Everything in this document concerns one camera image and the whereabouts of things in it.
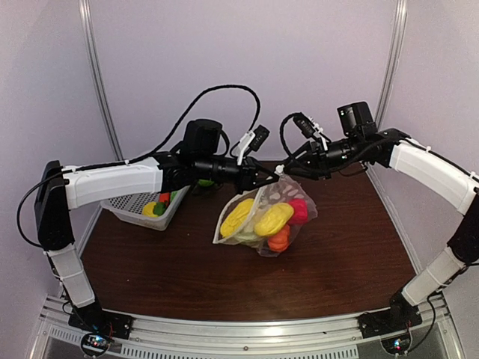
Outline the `clear dotted zip top bag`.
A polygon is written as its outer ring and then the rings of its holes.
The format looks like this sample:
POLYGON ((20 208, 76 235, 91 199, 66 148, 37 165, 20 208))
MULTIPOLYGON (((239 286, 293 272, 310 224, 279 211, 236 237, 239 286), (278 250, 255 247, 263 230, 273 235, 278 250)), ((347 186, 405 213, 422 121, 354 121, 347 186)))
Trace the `clear dotted zip top bag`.
POLYGON ((213 244, 245 245, 262 257, 277 257, 301 228, 317 217, 317 207, 302 186, 275 168, 278 181, 234 196, 223 207, 213 244))

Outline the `red toy bell pepper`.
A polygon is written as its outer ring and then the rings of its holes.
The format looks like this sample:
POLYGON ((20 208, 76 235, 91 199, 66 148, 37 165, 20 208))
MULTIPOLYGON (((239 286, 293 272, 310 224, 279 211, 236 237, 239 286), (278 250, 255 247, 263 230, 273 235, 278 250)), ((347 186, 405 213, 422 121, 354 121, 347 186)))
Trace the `red toy bell pepper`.
POLYGON ((293 207, 293 215, 287 222, 289 225, 303 225, 308 222, 308 207, 305 200, 295 198, 288 204, 293 207))

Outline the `yellow toy corn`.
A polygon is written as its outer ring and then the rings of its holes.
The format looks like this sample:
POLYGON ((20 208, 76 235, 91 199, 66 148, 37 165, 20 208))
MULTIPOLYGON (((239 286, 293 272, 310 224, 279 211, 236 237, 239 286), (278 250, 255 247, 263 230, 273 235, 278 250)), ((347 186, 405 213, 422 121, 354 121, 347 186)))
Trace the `yellow toy corn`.
POLYGON ((228 214, 220 227, 220 234, 223 237, 232 236, 233 233, 247 219, 251 208, 254 205, 254 199, 248 198, 239 202, 235 208, 228 214))

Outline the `green toy apple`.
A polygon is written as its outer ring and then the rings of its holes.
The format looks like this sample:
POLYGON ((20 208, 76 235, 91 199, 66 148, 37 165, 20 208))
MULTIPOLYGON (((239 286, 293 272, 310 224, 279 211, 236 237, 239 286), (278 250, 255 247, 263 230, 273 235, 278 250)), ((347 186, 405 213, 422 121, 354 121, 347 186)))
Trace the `green toy apple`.
POLYGON ((207 180, 207 179, 200 179, 198 180, 198 185, 200 187, 210 187, 210 186, 213 186, 215 183, 211 180, 207 180))

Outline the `orange toy pumpkin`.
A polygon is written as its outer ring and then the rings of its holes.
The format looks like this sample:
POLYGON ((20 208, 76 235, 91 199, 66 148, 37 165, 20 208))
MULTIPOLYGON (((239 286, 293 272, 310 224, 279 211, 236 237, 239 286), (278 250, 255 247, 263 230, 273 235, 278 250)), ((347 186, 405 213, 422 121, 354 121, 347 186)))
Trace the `orange toy pumpkin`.
POLYGON ((271 251, 281 253, 289 246, 290 226, 285 224, 284 227, 274 236, 268 238, 268 246, 271 251))

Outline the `yellow toy banana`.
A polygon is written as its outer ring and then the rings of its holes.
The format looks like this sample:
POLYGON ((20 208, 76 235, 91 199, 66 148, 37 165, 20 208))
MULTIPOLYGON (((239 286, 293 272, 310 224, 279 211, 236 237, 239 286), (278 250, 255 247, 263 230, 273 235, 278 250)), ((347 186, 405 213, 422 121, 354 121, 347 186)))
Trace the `yellow toy banana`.
POLYGON ((259 236, 270 237, 279 232, 293 215, 293 207, 288 203, 272 205, 254 226, 259 236))

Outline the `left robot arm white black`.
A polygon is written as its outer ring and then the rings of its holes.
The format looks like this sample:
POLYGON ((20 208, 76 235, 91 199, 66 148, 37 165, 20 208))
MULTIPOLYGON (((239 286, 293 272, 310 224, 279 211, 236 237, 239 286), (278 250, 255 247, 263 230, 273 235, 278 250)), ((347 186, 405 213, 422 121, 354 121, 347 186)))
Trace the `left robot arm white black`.
POLYGON ((173 192, 198 180, 231 183, 239 194, 278 181, 278 175, 248 156, 268 137, 265 127, 242 137, 236 158, 217 154, 221 133, 219 122, 191 120, 183 140, 171 151, 115 165, 62 167, 51 161, 45 167, 34 202, 37 239, 60 277, 74 315, 90 331, 102 331, 109 321, 75 248, 70 210, 113 197, 173 192))

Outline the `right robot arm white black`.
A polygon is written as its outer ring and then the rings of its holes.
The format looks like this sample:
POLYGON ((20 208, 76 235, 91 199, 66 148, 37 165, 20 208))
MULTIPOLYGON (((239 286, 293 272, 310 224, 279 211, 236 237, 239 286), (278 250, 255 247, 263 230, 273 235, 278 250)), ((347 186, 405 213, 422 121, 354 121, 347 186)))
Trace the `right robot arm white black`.
POLYGON ((378 130, 366 102, 342 106, 337 112, 345 136, 337 141, 331 141, 301 112, 282 120, 279 136, 287 154, 287 174, 328 179, 356 162, 379 164, 425 185, 463 217, 445 249, 391 297, 389 308, 369 315, 369 319, 396 331, 412 323, 422 301, 478 265, 478 176, 420 145, 405 132, 378 130))

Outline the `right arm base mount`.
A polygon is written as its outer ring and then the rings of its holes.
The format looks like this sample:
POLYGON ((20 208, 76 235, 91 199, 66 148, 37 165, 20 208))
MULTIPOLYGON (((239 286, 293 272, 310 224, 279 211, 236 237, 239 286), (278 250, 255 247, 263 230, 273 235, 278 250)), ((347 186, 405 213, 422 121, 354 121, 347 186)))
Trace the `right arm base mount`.
POLYGON ((418 313, 401 318, 395 316, 392 309, 365 312, 357 320, 364 339, 379 339, 386 353, 394 356, 405 355, 412 348, 411 329, 422 323, 418 313))

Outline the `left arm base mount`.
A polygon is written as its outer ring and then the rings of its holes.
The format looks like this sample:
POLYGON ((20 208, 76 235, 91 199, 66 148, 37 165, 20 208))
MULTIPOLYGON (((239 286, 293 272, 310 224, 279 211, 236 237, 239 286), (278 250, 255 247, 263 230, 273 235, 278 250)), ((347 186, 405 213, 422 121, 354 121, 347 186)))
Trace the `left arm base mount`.
POLYGON ((128 340, 132 330, 133 318, 129 315, 104 312, 98 324, 87 322, 79 314, 72 312, 68 325, 83 330, 79 347, 90 358, 104 355, 115 340, 128 340))

